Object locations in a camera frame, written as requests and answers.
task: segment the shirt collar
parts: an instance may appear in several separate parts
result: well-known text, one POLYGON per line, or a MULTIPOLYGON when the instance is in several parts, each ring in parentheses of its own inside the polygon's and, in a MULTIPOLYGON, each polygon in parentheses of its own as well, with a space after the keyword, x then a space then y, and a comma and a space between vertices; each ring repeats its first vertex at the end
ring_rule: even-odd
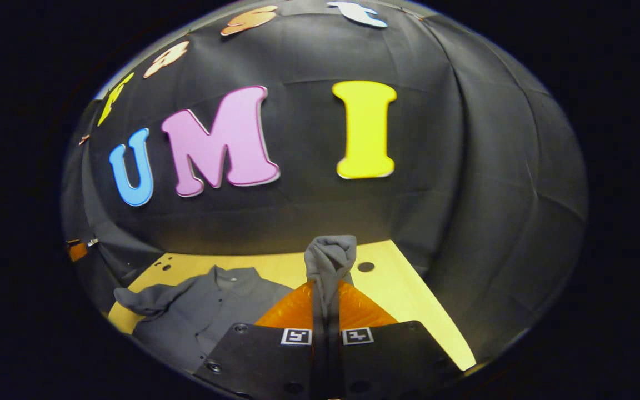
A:
POLYGON ((224 270, 219 266, 214 266, 211 268, 211 274, 213 276, 214 286, 216 286, 219 291, 223 291, 224 289, 219 287, 218 281, 219 279, 225 279, 226 281, 234 283, 228 290, 239 296, 248 296, 261 279, 256 268, 253 267, 224 270))

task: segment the black background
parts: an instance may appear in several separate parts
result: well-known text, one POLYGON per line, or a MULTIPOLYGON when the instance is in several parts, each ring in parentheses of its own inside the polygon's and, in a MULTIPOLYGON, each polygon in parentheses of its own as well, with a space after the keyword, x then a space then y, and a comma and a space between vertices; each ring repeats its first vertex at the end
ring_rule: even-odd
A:
MULTIPOLYGON (((62 250, 63 147, 119 68, 223 3, 0 3, 0 398, 215 398, 97 314, 62 250)), ((640 398, 640 2, 432 2, 525 64, 577 132, 589 225, 564 296, 443 398, 640 398)))

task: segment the gray cloth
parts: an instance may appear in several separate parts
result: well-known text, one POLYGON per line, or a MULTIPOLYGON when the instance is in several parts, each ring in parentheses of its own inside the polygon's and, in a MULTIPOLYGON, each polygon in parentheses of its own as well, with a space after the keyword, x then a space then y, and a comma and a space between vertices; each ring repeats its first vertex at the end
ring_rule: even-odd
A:
POLYGON ((146 316, 132 332, 135 339, 168 364, 195 371, 233 324, 256 323, 291 291, 262 279, 255 268, 214 266, 177 286, 155 284, 140 293, 117 288, 114 295, 146 316))
POLYGON ((318 236, 305 250, 308 281, 315 281, 320 293, 320 305, 325 321, 338 314, 338 304, 332 304, 341 279, 352 283, 349 272, 357 257, 357 238, 352 235, 318 236))

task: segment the yellow wooden surface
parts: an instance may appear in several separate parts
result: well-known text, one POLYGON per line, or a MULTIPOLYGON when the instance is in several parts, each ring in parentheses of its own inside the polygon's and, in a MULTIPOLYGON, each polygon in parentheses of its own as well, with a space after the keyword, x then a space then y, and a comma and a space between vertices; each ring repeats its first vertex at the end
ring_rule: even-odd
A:
MULTIPOLYGON (((189 256, 167 253, 147 268, 130 284, 139 293, 153 284, 176 286, 185 279, 205 275, 213 266, 224 270, 255 267, 261 278, 298 288, 307 281, 303 253, 266 254, 258 256, 189 256)), ((393 241, 357 246, 357 260, 351 270, 353 283, 397 321, 422 322, 461 370, 475 365, 466 340, 421 277, 404 258, 393 241), (360 263, 371 262, 375 268, 363 273, 360 263)), ((144 317, 115 302, 108 319, 117 329, 132 333, 144 317)))

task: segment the orange soft gripper finger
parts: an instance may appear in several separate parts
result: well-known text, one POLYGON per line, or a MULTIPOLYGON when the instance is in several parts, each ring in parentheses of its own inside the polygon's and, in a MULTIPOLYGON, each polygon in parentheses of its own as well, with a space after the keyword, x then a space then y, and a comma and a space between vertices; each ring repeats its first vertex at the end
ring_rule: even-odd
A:
MULTIPOLYGON (((312 289, 312 281, 302 284, 271 307, 256 322, 256 325, 313 329, 312 289)), ((338 291, 340 296, 340 329, 378 327, 398 322, 351 284, 340 281, 338 291)))

